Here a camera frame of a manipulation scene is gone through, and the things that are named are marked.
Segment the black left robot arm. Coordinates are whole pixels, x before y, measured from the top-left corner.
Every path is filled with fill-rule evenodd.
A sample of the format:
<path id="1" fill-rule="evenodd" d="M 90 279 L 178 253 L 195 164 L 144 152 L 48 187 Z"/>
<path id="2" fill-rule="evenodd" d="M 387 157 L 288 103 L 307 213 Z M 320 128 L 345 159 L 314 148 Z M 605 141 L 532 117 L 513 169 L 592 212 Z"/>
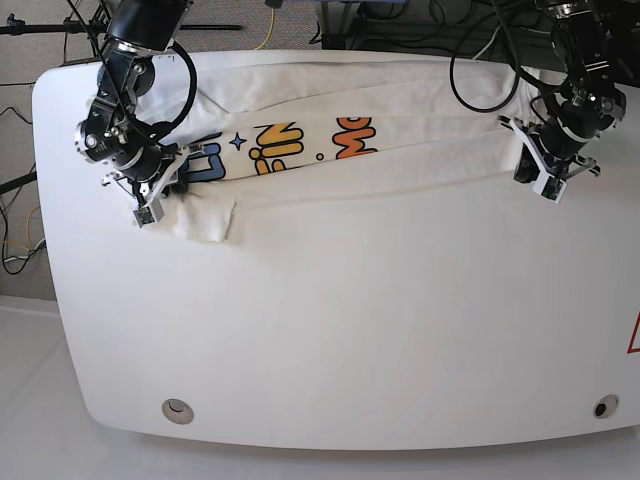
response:
<path id="1" fill-rule="evenodd" d="M 597 161 L 580 155 L 582 148 L 613 128 L 626 115 L 626 96 L 615 86 L 609 58 L 607 15 L 600 15 L 593 1 L 538 1 L 536 13 L 545 16 L 553 25 L 552 46 L 562 59 L 566 77 L 552 85 L 524 70 L 517 43 L 512 34 L 511 20 L 518 8 L 506 7 L 497 1 L 492 10 L 475 20 L 451 54 L 449 82 L 456 100 L 466 109 L 481 114 L 496 113 L 514 99 L 521 81 L 538 90 L 529 101 L 535 115 L 539 115 L 535 102 L 541 100 L 547 110 L 538 123 L 525 124 L 522 120 L 504 115 L 500 124 L 509 129 L 522 144 L 520 160 L 514 171 L 514 180 L 530 184 L 537 195 L 558 203 L 567 187 L 567 181 L 583 172 L 599 176 Z M 505 56 L 514 72 L 509 94 L 494 107 L 475 107 L 459 94 L 455 80 L 455 61 L 460 48 L 480 25 L 490 19 L 497 20 L 496 35 L 506 43 Z"/>

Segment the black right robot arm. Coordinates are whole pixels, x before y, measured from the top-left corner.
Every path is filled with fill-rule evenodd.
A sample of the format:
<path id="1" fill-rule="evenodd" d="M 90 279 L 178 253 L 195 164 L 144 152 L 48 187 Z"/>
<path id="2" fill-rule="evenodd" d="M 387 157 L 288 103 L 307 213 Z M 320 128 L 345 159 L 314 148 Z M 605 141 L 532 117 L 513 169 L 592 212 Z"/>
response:
<path id="1" fill-rule="evenodd" d="M 131 186 L 142 214 L 171 184 L 186 189 L 179 168 L 186 147 L 162 140 L 187 117 L 197 93 L 197 71 L 186 50 L 175 41 L 190 1 L 123 1 L 109 22 L 97 93 L 87 118 L 76 131 L 75 148 L 88 162 L 105 162 Z M 176 118 L 148 124 L 136 117 L 138 100 L 155 80 L 153 56 L 176 53 L 188 70 L 186 101 Z"/>

